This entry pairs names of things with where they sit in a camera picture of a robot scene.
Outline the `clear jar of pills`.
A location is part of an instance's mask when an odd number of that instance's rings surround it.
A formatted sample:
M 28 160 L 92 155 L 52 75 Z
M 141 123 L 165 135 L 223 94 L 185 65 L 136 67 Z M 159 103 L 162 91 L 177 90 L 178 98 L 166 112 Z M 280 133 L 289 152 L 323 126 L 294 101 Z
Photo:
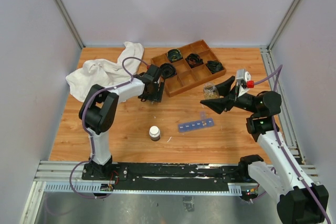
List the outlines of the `clear jar of pills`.
M 206 100 L 220 98 L 218 89 L 215 87 L 215 85 L 212 82 L 208 82 L 204 84 L 203 94 Z

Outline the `blue weekly pill organizer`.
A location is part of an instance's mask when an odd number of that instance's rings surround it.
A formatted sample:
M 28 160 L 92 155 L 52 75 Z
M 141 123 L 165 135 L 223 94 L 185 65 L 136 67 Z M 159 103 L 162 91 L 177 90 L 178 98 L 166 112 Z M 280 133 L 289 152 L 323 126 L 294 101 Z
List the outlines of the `blue weekly pill organizer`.
M 179 133 L 200 130 L 215 125 L 212 118 L 208 118 L 204 111 L 200 112 L 200 119 L 191 122 L 180 123 L 177 127 Z

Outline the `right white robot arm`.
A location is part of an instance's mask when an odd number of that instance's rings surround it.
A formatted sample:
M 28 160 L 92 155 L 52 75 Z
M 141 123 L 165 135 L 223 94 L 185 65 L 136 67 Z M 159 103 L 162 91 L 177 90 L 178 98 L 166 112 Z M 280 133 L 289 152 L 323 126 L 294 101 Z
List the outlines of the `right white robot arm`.
M 255 180 L 275 201 L 282 223 L 331 223 L 327 214 L 329 193 L 324 185 L 317 185 L 301 168 L 283 140 L 274 116 L 281 111 L 281 95 L 276 91 L 263 91 L 258 95 L 238 92 L 251 87 L 239 82 L 232 87 L 235 77 L 230 77 L 216 87 L 220 98 L 202 100 L 200 103 L 217 114 L 233 107 L 251 113 L 246 119 L 248 133 L 267 153 L 274 171 L 258 155 L 242 157 L 238 177 L 244 182 Z

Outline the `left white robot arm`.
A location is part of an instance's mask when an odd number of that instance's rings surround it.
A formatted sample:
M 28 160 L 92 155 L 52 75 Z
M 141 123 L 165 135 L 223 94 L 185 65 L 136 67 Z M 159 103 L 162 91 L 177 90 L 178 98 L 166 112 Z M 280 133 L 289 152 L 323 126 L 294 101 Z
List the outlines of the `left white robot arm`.
M 113 87 L 95 84 L 79 111 L 83 129 L 89 134 L 91 154 L 83 167 L 83 180 L 107 180 L 116 166 L 112 163 L 109 147 L 109 130 L 113 124 L 117 106 L 137 97 L 142 102 L 161 102 L 164 81 L 162 68 L 149 65 L 147 71 L 135 74 L 129 81 Z

